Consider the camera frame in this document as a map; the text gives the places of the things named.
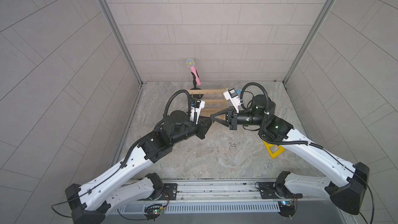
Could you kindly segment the wooden jewelry display stand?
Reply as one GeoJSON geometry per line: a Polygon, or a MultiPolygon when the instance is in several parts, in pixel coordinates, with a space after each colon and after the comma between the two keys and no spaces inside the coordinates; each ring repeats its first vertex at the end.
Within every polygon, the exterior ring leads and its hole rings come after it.
{"type": "MultiPolygon", "coordinates": [[[[193,94],[204,95],[200,100],[205,101],[205,107],[201,110],[200,116],[206,116],[206,117],[210,117],[211,114],[223,110],[227,107],[227,101],[223,96],[224,91],[226,91],[226,89],[206,89],[206,90],[188,89],[188,92],[191,95],[191,99],[193,98],[192,97],[193,94]]],[[[190,112],[191,112],[191,107],[190,110],[188,111],[189,120],[190,120],[190,112]]]]}

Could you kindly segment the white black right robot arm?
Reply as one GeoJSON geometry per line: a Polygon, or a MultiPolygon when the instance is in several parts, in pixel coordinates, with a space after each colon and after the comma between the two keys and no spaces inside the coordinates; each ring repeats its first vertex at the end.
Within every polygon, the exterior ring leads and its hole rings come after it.
{"type": "Polygon", "coordinates": [[[323,173],[322,177],[301,176],[283,171],[273,186],[259,186],[263,192],[275,191],[282,199],[281,205],[289,204],[282,216],[291,217],[297,208],[300,194],[329,199],[340,210],[359,215],[366,192],[370,192],[370,168],[358,162],[353,164],[337,157],[309,138],[286,120],[275,115],[276,104],[270,99],[265,88],[250,82],[243,89],[229,89],[224,97],[232,106],[210,116],[231,130],[237,127],[256,125],[256,132],[264,144],[278,146],[292,151],[323,173]]]}

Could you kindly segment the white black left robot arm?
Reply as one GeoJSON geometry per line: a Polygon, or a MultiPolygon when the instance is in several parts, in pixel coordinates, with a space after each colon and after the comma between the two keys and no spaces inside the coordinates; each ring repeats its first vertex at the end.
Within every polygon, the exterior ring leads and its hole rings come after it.
{"type": "Polygon", "coordinates": [[[212,125],[209,117],[200,115],[204,106],[205,101],[193,98],[188,90],[178,90],[166,103],[162,120],[129,148],[123,160],[88,183],[67,187],[66,203],[73,223],[100,224],[130,202],[157,199],[164,188],[157,173],[126,183],[171,153],[177,143],[192,136],[204,139],[212,125]]]}

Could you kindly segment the black microphone stand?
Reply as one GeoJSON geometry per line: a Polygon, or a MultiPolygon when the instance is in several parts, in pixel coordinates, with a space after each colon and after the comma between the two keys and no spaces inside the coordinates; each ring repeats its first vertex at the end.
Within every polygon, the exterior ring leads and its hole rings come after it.
{"type": "MultiPolygon", "coordinates": [[[[196,75],[192,72],[192,77],[193,77],[193,88],[191,90],[200,90],[200,88],[197,87],[197,77],[196,75]]],[[[196,99],[201,99],[204,95],[203,94],[193,94],[192,97],[196,99]]]]}

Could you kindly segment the pink toy microphone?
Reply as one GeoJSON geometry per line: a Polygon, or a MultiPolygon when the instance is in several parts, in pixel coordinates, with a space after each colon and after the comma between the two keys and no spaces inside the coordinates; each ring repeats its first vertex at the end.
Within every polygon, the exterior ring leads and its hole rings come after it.
{"type": "Polygon", "coordinates": [[[193,61],[193,59],[188,59],[186,61],[186,64],[187,64],[187,67],[190,69],[191,74],[193,75],[194,84],[201,85],[201,81],[200,81],[199,75],[197,73],[197,70],[195,68],[195,62],[193,61]]]}

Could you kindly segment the yellow plastic triangle piece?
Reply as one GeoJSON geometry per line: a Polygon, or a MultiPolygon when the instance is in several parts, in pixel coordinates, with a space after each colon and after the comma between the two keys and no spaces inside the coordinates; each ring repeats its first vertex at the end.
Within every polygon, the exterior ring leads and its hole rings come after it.
{"type": "Polygon", "coordinates": [[[282,146],[269,144],[266,141],[263,141],[263,144],[266,147],[271,159],[275,159],[277,156],[279,156],[281,153],[285,151],[285,149],[282,146]]]}

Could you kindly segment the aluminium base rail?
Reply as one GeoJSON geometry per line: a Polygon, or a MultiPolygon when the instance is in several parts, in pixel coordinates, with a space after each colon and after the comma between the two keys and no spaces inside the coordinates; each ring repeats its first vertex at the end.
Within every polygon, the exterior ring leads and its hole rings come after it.
{"type": "Polygon", "coordinates": [[[280,198],[272,179],[176,179],[165,180],[155,200],[131,201],[118,209],[123,215],[156,218],[161,214],[278,213],[292,218],[309,207],[315,215],[337,213],[330,200],[308,193],[280,198]]]}

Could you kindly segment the aluminium corner frame post left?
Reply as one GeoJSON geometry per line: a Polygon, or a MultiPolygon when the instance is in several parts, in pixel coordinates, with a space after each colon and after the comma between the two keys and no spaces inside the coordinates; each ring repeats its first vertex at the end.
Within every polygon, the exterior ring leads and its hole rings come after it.
{"type": "Polygon", "coordinates": [[[140,86],[140,88],[143,86],[143,81],[139,75],[139,72],[136,68],[136,66],[134,65],[134,62],[132,60],[132,57],[127,49],[127,46],[123,40],[123,37],[121,35],[121,32],[115,22],[115,19],[112,15],[112,12],[110,10],[110,7],[108,5],[108,3],[106,2],[106,0],[97,0],[103,14],[105,17],[105,20],[107,21],[110,29],[112,30],[112,33],[114,34],[115,40],[119,46],[119,48],[121,49],[123,55],[125,56],[129,66],[131,67],[131,69],[133,70],[133,73],[138,81],[138,84],[140,86]]]}

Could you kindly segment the aluminium corner frame post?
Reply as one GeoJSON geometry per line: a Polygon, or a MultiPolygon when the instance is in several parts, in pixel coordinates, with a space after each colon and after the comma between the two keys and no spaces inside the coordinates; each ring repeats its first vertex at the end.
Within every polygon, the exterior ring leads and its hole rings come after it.
{"type": "Polygon", "coordinates": [[[105,20],[107,21],[110,29],[112,30],[112,33],[114,34],[115,40],[119,46],[119,48],[121,49],[123,55],[125,56],[129,66],[131,67],[131,69],[133,70],[133,73],[138,81],[138,84],[140,86],[140,88],[143,86],[143,81],[139,75],[139,72],[136,68],[136,66],[134,65],[134,62],[132,60],[132,57],[127,49],[127,46],[123,40],[123,37],[121,35],[121,32],[115,22],[115,19],[112,15],[112,12],[110,10],[110,7],[108,5],[108,3],[106,2],[106,0],[97,0],[103,14],[105,17],[105,20]]]}
{"type": "Polygon", "coordinates": [[[313,24],[311,30],[309,31],[307,37],[305,38],[304,43],[302,44],[299,52],[297,53],[291,67],[289,68],[284,80],[283,84],[287,86],[287,83],[291,79],[293,73],[297,69],[300,61],[303,59],[305,53],[307,52],[308,48],[310,47],[311,43],[313,42],[316,34],[318,33],[320,27],[324,23],[327,15],[329,14],[330,10],[332,9],[336,0],[326,0],[324,5],[322,6],[318,17],[316,18],[315,23],[313,24]]]}

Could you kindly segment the aluminium corner frame post right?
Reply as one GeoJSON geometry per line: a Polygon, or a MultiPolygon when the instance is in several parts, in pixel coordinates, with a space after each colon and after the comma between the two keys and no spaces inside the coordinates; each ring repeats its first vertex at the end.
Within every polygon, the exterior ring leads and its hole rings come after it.
{"type": "Polygon", "coordinates": [[[316,34],[318,33],[320,27],[324,23],[327,15],[329,14],[330,10],[332,9],[336,0],[326,0],[324,5],[322,6],[318,17],[316,18],[315,23],[313,24],[311,30],[309,31],[307,37],[305,38],[304,43],[302,44],[299,52],[297,53],[291,67],[289,68],[284,80],[283,84],[287,86],[287,83],[291,79],[293,73],[297,69],[300,61],[303,59],[305,53],[307,52],[308,48],[310,47],[311,43],[313,42],[316,34]]]}

